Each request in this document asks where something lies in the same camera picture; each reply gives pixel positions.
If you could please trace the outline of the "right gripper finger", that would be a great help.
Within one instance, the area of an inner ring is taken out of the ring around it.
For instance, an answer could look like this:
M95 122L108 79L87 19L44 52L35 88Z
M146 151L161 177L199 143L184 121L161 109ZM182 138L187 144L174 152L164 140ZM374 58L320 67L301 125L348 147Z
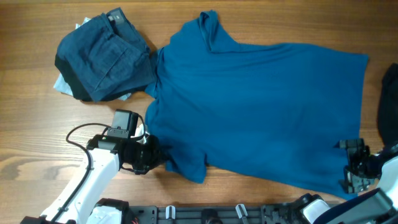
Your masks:
M337 148L340 149L361 149L365 147L363 139L345 139L339 140L337 143Z
M347 194L357 194L369 187L367 179L339 180L339 184Z

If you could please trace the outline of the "blue polo shirt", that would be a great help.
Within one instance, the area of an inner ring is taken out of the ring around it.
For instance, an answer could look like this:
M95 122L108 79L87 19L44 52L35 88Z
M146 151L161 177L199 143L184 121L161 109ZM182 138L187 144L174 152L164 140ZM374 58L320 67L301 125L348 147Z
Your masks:
M215 166L350 199L336 145L359 136L366 54L240 44L205 11L153 59L146 125L167 170L202 183Z

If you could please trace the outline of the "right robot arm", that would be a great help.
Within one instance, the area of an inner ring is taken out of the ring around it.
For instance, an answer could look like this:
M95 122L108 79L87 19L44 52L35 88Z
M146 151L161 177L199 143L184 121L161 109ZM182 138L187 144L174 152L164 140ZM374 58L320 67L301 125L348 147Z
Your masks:
M331 207L319 195L305 194L291 208L300 223L397 223L397 143L371 154L363 139L340 140L348 165L340 185L347 194L375 189Z

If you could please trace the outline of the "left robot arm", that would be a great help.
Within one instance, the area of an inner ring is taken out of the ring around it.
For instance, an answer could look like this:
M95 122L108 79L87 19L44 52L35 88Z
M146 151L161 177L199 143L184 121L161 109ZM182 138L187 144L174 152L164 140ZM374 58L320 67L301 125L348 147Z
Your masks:
M116 110L111 125L79 147L85 158L57 199L40 216L26 216L27 223L139 223L127 201L101 198L120 170L145 175L164 161L159 140L147 131L141 115Z

